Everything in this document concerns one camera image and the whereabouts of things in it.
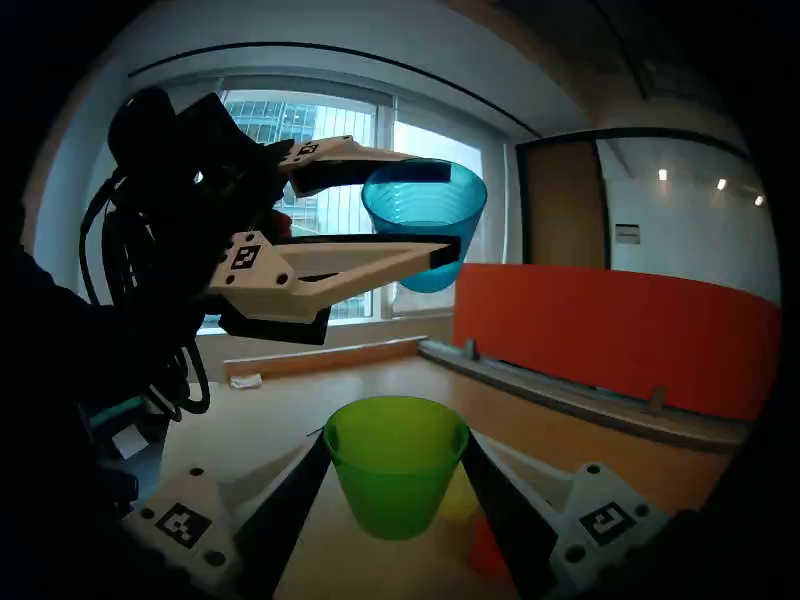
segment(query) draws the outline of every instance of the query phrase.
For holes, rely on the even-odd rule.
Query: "red partition panel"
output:
[[[453,343],[641,399],[754,419],[775,377],[780,309],[719,285],[627,271],[468,264]]]

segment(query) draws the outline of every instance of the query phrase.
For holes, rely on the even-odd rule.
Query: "plastic cup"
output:
[[[486,205],[486,186],[466,167],[416,158],[376,170],[364,184],[361,199],[378,233],[461,238],[456,262],[400,281],[414,292],[431,293],[443,290],[458,277]]]
[[[381,396],[340,408],[323,436],[361,528],[377,538],[406,540],[433,520],[468,431],[441,404]]]

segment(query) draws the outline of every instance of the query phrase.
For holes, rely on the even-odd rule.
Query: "green plastic cup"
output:
[[[361,528],[377,538],[407,540],[433,520],[468,432],[446,406],[379,396],[340,408],[323,436]]]

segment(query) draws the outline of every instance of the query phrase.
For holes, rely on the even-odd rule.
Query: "blue plastic cup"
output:
[[[486,186],[466,167],[414,158],[375,171],[361,199],[378,233],[452,235],[461,238],[456,262],[400,281],[414,292],[438,292],[458,277],[486,205]]]

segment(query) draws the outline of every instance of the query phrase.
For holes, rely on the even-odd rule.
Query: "table surface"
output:
[[[341,406],[373,395],[441,402],[458,411],[474,430],[564,471],[573,472],[591,461],[605,463],[667,514],[700,507],[730,460],[723,454],[674,447],[594,425],[408,356],[277,377],[255,390],[212,384],[206,414],[186,414],[182,422],[171,424],[162,481],[202,466],[227,486],[229,498],[238,498],[234,523],[241,523],[262,500],[259,493],[265,486],[258,474],[266,463],[306,442],[307,434]],[[399,544],[370,540],[346,510],[331,469],[276,595],[340,597],[343,586],[349,586],[345,594],[349,597],[513,595],[508,582],[471,581],[475,576],[466,568],[463,550],[468,540],[442,527],[446,528],[435,522],[422,538]],[[457,549],[459,539],[462,550]],[[347,552],[338,551],[340,546]],[[433,556],[424,548],[438,550]],[[388,567],[401,564],[398,552],[411,565],[405,571]],[[354,559],[354,555],[369,558]],[[309,576],[309,569],[314,576]],[[421,581],[430,585],[419,587]],[[496,589],[498,585],[505,593]]]

